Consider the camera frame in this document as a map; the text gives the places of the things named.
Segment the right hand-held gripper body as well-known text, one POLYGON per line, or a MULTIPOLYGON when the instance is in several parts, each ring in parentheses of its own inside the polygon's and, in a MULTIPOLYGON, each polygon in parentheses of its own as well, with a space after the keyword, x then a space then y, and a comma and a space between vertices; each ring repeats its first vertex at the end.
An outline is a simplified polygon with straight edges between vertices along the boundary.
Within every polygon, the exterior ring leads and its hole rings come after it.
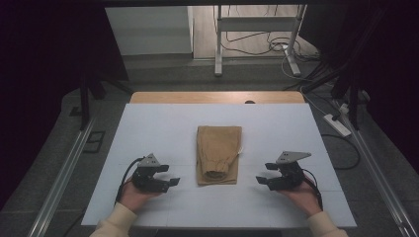
POLYGON ((271 191, 283 191, 299 186, 304 179, 304 174, 297 161, 309 156, 309 152, 283 151, 275 162, 279 165, 280 170, 278 171, 282 175, 277 178, 270 178, 272 183, 268 185, 268 188, 271 191))

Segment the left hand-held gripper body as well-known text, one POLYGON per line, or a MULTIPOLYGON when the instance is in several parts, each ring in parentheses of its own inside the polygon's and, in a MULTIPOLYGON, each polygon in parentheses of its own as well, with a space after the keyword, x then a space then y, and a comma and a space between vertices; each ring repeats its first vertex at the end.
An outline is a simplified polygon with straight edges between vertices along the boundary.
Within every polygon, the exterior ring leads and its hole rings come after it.
POLYGON ((134 186, 142 192, 166 193, 169 189, 168 181, 154 178, 156 168, 160 165, 153 153, 140 158, 131 177, 134 186))

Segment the tan pants with embroidered patches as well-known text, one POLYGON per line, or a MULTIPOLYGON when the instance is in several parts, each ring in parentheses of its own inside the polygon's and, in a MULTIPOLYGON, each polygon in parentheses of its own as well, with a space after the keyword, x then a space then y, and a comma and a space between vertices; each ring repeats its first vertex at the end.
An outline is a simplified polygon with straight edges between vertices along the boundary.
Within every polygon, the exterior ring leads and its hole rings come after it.
POLYGON ((199 186, 237 183, 241 137, 241 126, 198 127, 196 172, 199 186))

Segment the person's left hand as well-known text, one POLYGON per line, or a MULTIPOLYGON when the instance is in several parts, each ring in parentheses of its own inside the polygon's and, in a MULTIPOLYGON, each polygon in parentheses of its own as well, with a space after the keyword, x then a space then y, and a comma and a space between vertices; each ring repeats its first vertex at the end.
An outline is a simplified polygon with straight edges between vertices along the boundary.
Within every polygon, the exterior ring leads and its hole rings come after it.
POLYGON ((119 203, 130 211, 137 213, 151 198, 157 198, 158 196, 159 193, 142 192, 134 186, 132 181, 126 181, 123 184, 119 203))

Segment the person's right hand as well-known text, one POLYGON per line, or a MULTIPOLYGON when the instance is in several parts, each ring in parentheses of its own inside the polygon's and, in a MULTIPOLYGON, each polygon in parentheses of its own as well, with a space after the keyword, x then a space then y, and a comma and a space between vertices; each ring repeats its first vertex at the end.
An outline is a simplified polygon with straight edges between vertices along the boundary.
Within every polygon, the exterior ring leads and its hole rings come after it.
POLYGON ((322 211, 314 189, 306 182, 291 190, 280 191, 280 194, 289 198, 307 217, 322 211))

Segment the white table mat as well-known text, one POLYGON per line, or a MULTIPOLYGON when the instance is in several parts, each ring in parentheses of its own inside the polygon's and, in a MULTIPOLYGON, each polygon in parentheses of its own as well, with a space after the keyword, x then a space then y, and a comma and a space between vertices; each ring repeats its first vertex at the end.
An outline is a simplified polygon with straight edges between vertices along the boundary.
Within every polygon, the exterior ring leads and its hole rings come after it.
POLYGON ((258 183, 284 151, 307 153, 301 168, 317 180, 324 209, 340 227, 356 222, 307 104, 128 104, 82 220, 96 225, 113 209, 128 165, 154 154, 169 167, 160 179, 178 186, 150 200, 135 222, 151 228, 304 228, 304 213, 286 197, 258 183), (197 131, 201 125, 242 129, 238 179, 234 185, 201 187, 196 178, 197 131))

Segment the white power strip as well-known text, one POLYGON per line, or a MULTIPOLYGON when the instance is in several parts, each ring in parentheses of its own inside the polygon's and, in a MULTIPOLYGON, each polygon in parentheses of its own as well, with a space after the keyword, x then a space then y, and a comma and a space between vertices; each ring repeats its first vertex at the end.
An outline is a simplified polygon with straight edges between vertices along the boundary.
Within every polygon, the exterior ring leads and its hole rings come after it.
POLYGON ((352 134, 352 132, 341 121, 338 120, 337 116, 329 114, 324 116, 323 119, 342 137, 348 137, 352 134))

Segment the black metal stand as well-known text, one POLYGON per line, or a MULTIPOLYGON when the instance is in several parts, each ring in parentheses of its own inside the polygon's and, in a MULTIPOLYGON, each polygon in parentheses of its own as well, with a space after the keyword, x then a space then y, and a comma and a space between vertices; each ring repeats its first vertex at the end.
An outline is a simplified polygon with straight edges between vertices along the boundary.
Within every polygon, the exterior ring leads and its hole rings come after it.
POLYGON ((88 65, 87 63, 83 64, 79 87, 81 100, 81 130, 84 130, 91 120, 89 94, 92 94, 95 100, 103 100, 106 96, 106 91, 102 82, 105 81, 131 96, 133 90, 123 84, 123 81, 127 80, 126 67, 122 62, 119 62, 116 65, 108 64, 102 66, 88 65))
POLYGON ((349 121, 355 130, 359 130, 358 104, 360 103, 360 70, 353 60, 348 60, 338 69, 302 87, 301 92, 303 94, 309 93, 332 79, 337 80, 331 91, 332 98, 342 99, 346 93, 349 93, 349 121))

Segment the white metal stand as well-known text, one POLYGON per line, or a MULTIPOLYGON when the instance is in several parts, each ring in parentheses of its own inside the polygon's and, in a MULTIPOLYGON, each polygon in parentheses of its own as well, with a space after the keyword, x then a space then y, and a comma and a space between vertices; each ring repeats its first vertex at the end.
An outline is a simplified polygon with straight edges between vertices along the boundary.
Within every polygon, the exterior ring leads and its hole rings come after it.
POLYGON ((299 77, 301 72, 295 62, 293 52, 296 37, 302 23, 305 5, 298 5, 294 17, 223 17, 221 6, 217 6, 217 16, 214 18, 216 33, 216 49, 214 55, 214 75, 222 75, 222 45, 221 36, 227 32, 288 32, 291 34, 287 45, 282 47, 285 58, 294 77, 299 77))

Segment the dark curtain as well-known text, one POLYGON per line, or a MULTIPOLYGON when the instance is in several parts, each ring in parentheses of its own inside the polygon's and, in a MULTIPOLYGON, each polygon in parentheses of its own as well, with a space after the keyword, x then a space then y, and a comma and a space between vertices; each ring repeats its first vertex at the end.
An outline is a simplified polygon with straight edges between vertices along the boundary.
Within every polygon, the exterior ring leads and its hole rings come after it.
POLYGON ((419 173, 419 0, 312 4, 300 36, 343 69, 332 96, 366 92, 369 113, 419 173))
POLYGON ((0 0, 0 209, 52 130, 62 98, 126 68, 103 6, 82 0, 0 0))

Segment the aluminium rail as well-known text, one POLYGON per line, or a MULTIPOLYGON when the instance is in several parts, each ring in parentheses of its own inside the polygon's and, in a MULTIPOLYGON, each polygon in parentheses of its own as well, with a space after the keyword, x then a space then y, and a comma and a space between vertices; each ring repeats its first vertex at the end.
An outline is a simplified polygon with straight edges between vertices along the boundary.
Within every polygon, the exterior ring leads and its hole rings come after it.
POLYGON ((369 170, 377 190, 380 193, 382 200, 384 201, 401 235, 403 237, 419 237, 419 230, 413 225, 413 221, 406 208, 403 206, 402 201, 385 177, 384 172, 376 160, 376 156, 365 141, 363 134, 359 129, 355 129, 355 127, 351 124, 347 105, 344 104, 342 108, 342 106, 335 100, 333 100, 333 104, 337 107, 339 113, 341 114, 340 119, 342 123, 351 131, 351 137, 358 145, 362 158, 364 159, 364 163, 369 170))
POLYGON ((95 122, 95 118, 90 118, 84 128, 77 133, 76 140, 64 159, 63 165, 61 166, 27 237, 44 237, 95 122))

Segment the white wall panel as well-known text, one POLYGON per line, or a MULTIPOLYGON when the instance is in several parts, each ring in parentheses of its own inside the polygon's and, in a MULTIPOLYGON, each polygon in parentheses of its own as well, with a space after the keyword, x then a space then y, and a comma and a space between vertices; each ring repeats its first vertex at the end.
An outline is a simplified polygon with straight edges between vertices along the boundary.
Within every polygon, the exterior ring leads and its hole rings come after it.
POLYGON ((186 54, 193 52, 192 8, 107 8, 122 55, 186 54))

